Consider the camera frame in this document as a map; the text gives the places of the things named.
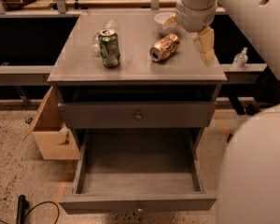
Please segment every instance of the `speckled floor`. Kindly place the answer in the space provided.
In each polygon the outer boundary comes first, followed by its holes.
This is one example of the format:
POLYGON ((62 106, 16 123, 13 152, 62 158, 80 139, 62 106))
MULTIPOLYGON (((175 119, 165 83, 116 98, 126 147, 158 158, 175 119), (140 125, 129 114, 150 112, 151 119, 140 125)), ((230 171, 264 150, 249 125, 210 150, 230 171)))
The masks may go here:
MULTIPOLYGON (((30 134, 23 140, 35 110, 0 108, 0 219, 16 223, 18 197, 24 194, 30 207, 44 201, 58 202, 71 193, 76 161, 44 161, 30 134)), ((203 184, 206 191, 215 192, 219 167, 233 133, 248 116, 238 116, 233 109, 217 109, 210 127, 203 133, 198 147, 203 184)), ((50 224, 57 216, 52 204, 37 207, 25 223, 50 224)), ((216 204, 206 212, 126 213, 67 215, 60 208, 58 223, 62 224, 133 224, 133 223, 216 223, 216 204)))

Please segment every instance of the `soda can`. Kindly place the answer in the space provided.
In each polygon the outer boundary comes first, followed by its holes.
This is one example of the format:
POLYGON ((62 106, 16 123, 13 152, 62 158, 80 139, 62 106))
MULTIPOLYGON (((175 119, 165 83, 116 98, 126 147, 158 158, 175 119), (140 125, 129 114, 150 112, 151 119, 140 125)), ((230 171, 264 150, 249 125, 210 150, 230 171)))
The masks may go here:
POLYGON ((155 43, 149 51, 149 54, 153 61, 159 62, 167 59, 172 53, 174 53, 180 45, 179 37, 175 34, 169 34, 162 40, 155 43))
POLYGON ((104 29, 98 35, 103 64, 112 68, 120 64, 119 37, 113 29, 104 29))

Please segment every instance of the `brown can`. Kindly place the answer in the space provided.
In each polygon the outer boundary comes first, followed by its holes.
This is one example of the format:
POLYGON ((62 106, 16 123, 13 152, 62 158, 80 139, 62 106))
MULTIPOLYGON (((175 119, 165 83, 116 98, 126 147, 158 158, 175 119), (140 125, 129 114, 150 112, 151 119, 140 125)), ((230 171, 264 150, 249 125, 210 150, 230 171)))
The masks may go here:
POLYGON ((179 45, 180 40, 178 36, 175 34, 169 34, 153 45, 149 53, 153 61, 159 62, 167 59, 179 48, 179 45))

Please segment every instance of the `closed drawer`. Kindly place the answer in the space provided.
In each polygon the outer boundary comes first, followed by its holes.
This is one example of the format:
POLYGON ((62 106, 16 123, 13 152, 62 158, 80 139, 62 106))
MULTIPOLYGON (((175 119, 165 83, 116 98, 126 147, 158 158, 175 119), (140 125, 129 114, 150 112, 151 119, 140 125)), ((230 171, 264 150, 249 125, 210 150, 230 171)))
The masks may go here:
POLYGON ((208 210, 188 129, 88 131, 68 214, 208 210))
POLYGON ((60 103, 67 127, 171 128, 207 127, 213 117, 213 102, 101 102, 60 103))

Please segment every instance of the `cabinet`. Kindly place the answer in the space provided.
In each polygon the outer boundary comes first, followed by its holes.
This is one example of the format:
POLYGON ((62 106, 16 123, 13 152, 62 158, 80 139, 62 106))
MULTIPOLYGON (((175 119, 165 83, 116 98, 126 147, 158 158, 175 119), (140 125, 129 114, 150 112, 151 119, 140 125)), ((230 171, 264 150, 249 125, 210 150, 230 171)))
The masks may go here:
POLYGON ((184 31, 180 49, 154 63, 148 51, 161 39, 157 12, 83 12, 49 75, 81 143, 73 194, 60 200, 69 214, 207 210, 216 200, 203 189, 196 148, 226 77, 217 60, 201 61, 194 34, 184 31), (119 23, 113 69, 91 53, 109 20, 119 23))

